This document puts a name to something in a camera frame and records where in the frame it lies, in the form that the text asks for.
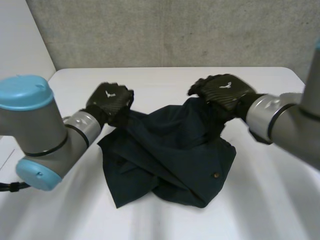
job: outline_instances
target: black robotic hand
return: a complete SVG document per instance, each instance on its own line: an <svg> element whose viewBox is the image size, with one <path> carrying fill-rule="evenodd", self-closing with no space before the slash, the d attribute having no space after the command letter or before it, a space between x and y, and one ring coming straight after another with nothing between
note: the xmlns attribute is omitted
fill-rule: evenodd
<svg viewBox="0 0 320 240"><path fill-rule="evenodd" d="M101 83L90 96L84 111L92 114L101 127L107 123L113 127L124 127L128 123L134 91L117 83Z"/></svg>
<svg viewBox="0 0 320 240"><path fill-rule="evenodd" d="M223 122L237 117L236 108L242 96L255 93L252 87L230 74L200 78L188 91L189 96L197 94L213 105Z"/></svg>

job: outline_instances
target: white logo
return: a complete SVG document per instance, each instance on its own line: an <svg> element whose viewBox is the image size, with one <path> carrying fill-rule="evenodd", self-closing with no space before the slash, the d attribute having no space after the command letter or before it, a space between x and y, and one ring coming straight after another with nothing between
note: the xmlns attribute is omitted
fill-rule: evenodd
<svg viewBox="0 0 320 240"><path fill-rule="evenodd" d="M232 84L232 82L228 82L227 86L220 86L219 88L220 89L229 89L229 88L231 88L231 84Z"/></svg>
<svg viewBox="0 0 320 240"><path fill-rule="evenodd" d="M105 94L108 98L111 98L111 97L115 97L116 94L115 93L112 93L112 94L109 94L107 91L105 91Z"/></svg>

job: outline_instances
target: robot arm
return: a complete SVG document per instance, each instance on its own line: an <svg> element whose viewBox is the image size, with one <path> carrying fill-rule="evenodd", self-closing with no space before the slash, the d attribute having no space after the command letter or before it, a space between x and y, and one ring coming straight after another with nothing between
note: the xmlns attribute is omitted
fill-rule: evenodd
<svg viewBox="0 0 320 240"><path fill-rule="evenodd" d="M320 43L304 93L263 95L251 104L245 122L264 140L320 170Z"/></svg>
<svg viewBox="0 0 320 240"><path fill-rule="evenodd" d="M218 105L228 120L241 118L258 142L275 143L320 170L320 43L303 94L257 94L229 74L200 79L188 94Z"/></svg>
<svg viewBox="0 0 320 240"><path fill-rule="evenodd" d="M0 134L15 137L25 154L16 166L17 175L34 188L52 190L105 123L114 127L126 124L133 99L134 92L125 86L102 83L86 108L63 122L53 92L42 77L16 76L1 81ZM26 184L15 183L12 192Z"/></svg>

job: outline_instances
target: black ring band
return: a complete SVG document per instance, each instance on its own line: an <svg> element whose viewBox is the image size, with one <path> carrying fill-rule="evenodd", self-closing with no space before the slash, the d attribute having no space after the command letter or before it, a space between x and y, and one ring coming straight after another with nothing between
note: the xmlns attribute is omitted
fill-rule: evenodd
<svg viewBox="0 0 320 240"><path fill-rule="evenodd" d="M70 125L70 124L66 124L65 126L66 126L67 128L70 128L70 129L75 130L78 134L80 134L81 137L83 137L83 140L85 141L86 148L89 148L89 146L90 146L89 140L88 140L87 136L86 136L79 128L76 128L75 126Z"/></svg>
<svg viewBox="0 0 320 240"><path fill-rule="evenodd" d="M272 133L272 128L275 125L276 120L278 117L288 108L291 108L292 106L296 105L295 103L289 103L287 105L284 105L271 119L269 126L268 126L268 138L272 141L271 139L271 133Z"/></svg>
<svg viewBox="0 0 320 240"><path fill-rule="evenodd" d="M301 107L299 108L299 110L306 117L308 117L308 118L310 118L312 120L320 122L320 117L319 116L313 115L312 113L307 112L306 110L302 109Z"/></svg>
<svg viewBox="0 0 320 240"><path fill-rule="evenodd" d="M37 153L29 153L29 152L24 151L24 154L28 157L42 157L42 156L51 154L51 153L57 151L58 149L62 148L63 145L65 145L65 143L67 142L67 140L68 140L68 133L65 135L65 138L63 139L63 141L58 146L56 146L54 148L51 148L49 150L42 151L42 152L37 152Z"/></svg>

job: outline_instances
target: dark fabric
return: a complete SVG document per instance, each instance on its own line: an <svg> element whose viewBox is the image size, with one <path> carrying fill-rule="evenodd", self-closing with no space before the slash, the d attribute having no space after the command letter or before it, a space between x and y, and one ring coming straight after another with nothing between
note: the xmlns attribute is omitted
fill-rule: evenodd
<svg viewBox="0 0 320 240"><path fill-rule="evenodd" d="M131 111L98 145L105 179L117 208L149 191L183 205L204 208L218 194L236 156L220 138L224 125L201 98L151 114Z"/></svg>

